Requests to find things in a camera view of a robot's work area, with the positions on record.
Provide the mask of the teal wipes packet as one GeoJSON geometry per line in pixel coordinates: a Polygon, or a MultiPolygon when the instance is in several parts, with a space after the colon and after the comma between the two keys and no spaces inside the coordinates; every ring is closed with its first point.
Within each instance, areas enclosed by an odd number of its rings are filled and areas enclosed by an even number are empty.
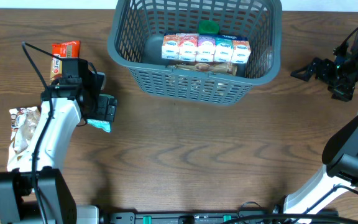
{"type": "Polygon", "coordinates": [[[87,123],[110,133],[117,108],[117,99],[112,95],[100,94],[95,109],[86,117],[87,123]]]}

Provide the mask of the gold coffee bag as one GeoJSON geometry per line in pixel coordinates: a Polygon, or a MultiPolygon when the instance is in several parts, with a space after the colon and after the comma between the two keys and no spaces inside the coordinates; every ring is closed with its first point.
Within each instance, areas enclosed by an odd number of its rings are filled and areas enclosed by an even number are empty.
{"type": "Polygon", "coordinates": [[[167,68],[175,68],[181,70],[190,70],[196,72],[206,72],[206,73],[222,73],[226,75],[236,75],[237,65],[231,62],[224,63],[202,63],[202,62],[181,62],[181,63],[172,63],[167,65],[167,68]]]}

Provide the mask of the Kleenex tissue multipack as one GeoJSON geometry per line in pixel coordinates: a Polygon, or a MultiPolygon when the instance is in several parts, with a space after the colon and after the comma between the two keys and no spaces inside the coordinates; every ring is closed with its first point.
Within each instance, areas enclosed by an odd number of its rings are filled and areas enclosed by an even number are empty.
{"type": "Polygon", "coordinates": [[[219,34],[165,34],[163,59],[202,63],[247,63],[251,47],[246,37],[219,34]]]}

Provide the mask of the green lid jar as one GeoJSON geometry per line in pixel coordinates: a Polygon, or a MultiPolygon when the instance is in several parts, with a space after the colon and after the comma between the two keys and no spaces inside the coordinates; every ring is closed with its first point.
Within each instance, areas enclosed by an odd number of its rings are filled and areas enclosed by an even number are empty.
{"type": "Polygon", "coordinates": [[[200,20],[197,33],[199,34],[219,34],[219,24],[214,21],[200,20]]]}

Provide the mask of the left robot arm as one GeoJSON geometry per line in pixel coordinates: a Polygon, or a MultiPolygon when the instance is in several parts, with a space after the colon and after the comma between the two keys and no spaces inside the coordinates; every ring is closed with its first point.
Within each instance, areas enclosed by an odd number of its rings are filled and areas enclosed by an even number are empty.
{"type": "Polygon", "coordinates": [[[80,58],[62,60],[62,76],[41,94],[41,116],[21,158],[0,172],[1,223],[104,223],[99,208],[77,206],[62,176],[71,135],[80,121],[111,124],[117,100],[105,80],[80,58]]]}

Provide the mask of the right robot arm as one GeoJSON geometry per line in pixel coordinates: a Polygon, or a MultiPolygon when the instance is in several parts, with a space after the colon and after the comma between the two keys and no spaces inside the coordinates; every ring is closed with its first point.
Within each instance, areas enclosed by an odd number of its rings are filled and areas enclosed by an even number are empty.
{"type": "MultiPolygon", "coordinates": [[[[291,73],[308,81],[312,76],[325,82],[332,98],[350,101],[358,83],[358,27],[350,33],[352,45],[346,40],[333,50],[335,59],[314,58],[291,73]]],[[[324,147],[321,168],[296,192],[287,195],[275,213],[283,215],[278,223],[311,223],[316,215],[338,196],[358,194],[358,111],[357,116],[334,134],[324,147]]]]}

